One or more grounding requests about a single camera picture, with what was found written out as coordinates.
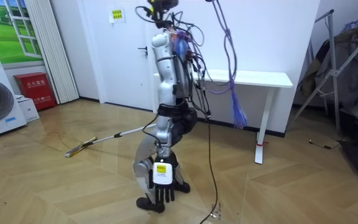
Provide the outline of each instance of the red box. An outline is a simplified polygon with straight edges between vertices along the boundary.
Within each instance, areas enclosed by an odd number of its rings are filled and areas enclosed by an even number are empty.
[[[35,108],[42,110],[56,106],[55,97],[50,90],[47,74],[42,72],[14,75],[21,93],[34,101]]]

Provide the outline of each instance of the wooden floor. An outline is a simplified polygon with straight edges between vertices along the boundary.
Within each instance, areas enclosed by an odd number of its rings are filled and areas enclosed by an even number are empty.
[[[142,133],[64,158],[80,141],[138,128],[152,113],[78,100],[40,117],[0,136],[0,224],[199,223],[210,210],[206,124],[198,123],[175,146],[192,191],[177,193],[159,215],[135,205],[143,192],[132,160]],[[255,136],[212,127],[222,220],[210,223],[358,224],[358,176],[340,148],[308,144],[336,144],[325,118],[306,112],[285,139],[267,136],[263,165],[254,163]]]

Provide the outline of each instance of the storage box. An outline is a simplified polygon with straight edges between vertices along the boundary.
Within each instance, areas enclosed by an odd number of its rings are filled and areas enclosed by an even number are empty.
[[[17,101],[19,102],[20,108],[22,109],[24,118],[27,122],[34,121],[40,118],[37,109],[35,109],[35,105],[32,99],[21,97],[18,98]]]

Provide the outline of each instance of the curtain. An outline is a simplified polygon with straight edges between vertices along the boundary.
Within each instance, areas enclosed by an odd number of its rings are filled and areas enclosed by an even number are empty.
[[[79,98],[49,0],[24,0],[58,104]]]

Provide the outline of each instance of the door handle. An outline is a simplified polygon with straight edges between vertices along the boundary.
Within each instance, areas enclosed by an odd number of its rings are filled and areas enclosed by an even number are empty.
[[[149,56],[149,51],[147,50],[147,46],[146,47],[138,47],[139,50],[145,50],[145,56],[146,58]]]

